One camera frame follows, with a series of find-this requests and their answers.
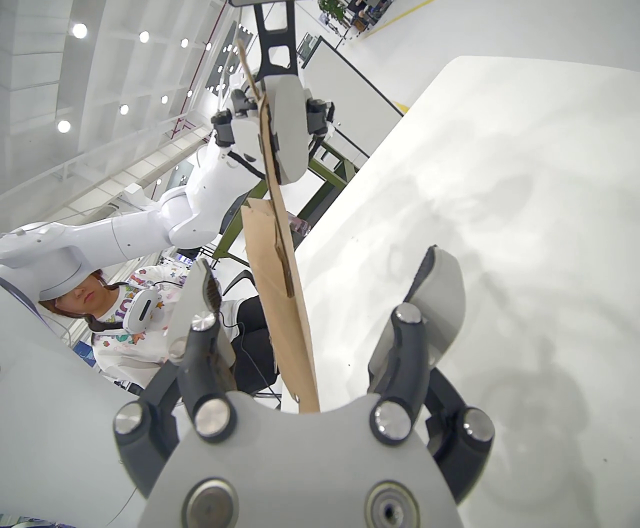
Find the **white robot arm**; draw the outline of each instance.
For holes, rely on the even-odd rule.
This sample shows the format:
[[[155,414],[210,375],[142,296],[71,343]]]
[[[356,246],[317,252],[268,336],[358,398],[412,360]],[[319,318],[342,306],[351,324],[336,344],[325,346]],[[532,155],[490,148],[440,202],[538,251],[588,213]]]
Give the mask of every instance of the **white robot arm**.
[[[307,169],[309,149],[326,134],[332,112],[312,100],[296,76],[268,79],[266,90],[274,101],[273,127],[280,138],[281,183],[295,182]],[[71,291],[96,269],[170,246],[210,243],[233,201],[264,173],[256,108],[244,91],[233,90],[227,108],[212,117],[215,141],[202,165],[185,186],[165,192],[152,209],[81,226],[35,223],[5,234],[0,277],[34,302],[49,300]]]

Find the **vr headset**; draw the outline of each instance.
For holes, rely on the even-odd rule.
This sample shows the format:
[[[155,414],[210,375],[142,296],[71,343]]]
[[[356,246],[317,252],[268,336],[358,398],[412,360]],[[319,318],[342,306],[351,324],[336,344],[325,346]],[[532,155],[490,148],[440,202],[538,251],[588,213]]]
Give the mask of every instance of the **vr headset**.
[[[128,282],[117,282],[114,286],[130,285]],[[93,319],[88,322],[89,330],[96,335],[135,335],[143,333],[151,322],[151,314],[160,302],[160,294],[157,286],[149,288],[136,286],[140,291],[131,300],[129,309],[121,323],[103,323]]]

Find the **white floor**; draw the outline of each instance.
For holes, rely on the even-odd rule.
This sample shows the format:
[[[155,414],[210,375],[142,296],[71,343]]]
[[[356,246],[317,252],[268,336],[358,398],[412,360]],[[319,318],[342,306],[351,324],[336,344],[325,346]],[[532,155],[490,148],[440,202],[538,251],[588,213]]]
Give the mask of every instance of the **white floor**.
[[[395,0],[378,27],[421,4]],[[411,106],[461,55],[640,70],[638,0],[433,0],[339,51],[390,100]]]

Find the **black pants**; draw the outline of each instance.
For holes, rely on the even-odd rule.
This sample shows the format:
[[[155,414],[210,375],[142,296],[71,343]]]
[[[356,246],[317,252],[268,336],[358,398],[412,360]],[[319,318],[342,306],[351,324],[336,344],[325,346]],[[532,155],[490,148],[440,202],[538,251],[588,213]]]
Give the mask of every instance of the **black pants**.
[[[240,304],[237,323],[240,335],[231,342],[236,352],[234,378],[238,390],[254,394],[273,385],[278,378],[273,367],[267,321],[258,296]]]

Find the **whiteboard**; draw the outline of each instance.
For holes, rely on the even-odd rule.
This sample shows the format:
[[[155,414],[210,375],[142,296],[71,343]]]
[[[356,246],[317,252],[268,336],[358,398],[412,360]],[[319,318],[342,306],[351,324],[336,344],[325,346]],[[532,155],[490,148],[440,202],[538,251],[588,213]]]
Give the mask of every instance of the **whiteboard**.
[[[336,128],[371,156],[402,112],[322,37],[302,67],[313,97],[335,103]]]

